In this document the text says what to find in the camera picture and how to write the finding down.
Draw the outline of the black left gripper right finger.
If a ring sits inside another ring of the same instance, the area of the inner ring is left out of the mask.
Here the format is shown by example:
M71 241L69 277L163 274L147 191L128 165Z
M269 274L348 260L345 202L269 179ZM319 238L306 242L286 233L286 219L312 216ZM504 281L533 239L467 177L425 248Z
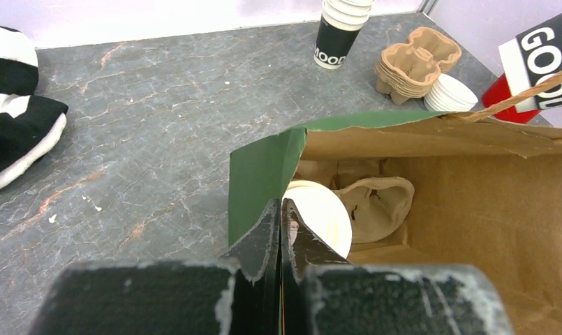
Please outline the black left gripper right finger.
M284 334L512 334L503 303L469 265L355 265L281 208Z

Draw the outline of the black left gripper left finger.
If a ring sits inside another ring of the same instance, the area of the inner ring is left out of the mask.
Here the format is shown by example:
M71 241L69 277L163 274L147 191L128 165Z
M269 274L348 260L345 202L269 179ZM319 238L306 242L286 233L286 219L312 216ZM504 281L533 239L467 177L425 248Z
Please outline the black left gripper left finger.
M219 258L91 261L53 283L32 334L278 334L281 202Z

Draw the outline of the green brown paper bag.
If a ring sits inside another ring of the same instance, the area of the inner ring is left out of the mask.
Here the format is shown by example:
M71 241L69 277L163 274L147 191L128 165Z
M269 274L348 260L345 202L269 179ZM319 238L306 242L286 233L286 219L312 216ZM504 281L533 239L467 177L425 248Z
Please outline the green brown paper bag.
M404 223L354 244L355 265L469 265L497 291L512 334L562 334L562 128L480 112L383 110L289 128L230 155L231 246L270 200L282 203L300 161L384 160L415 187ZM282 331L281 219L279 331Z

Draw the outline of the single paper coffee cup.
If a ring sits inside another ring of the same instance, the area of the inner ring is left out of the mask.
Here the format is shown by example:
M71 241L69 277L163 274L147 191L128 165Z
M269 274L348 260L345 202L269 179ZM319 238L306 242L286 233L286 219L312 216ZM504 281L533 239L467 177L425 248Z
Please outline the single paper coffee cup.
M500 45L498 51L512 96L562 70L562 13ZM515 105L518 114L562 107L562 83Z

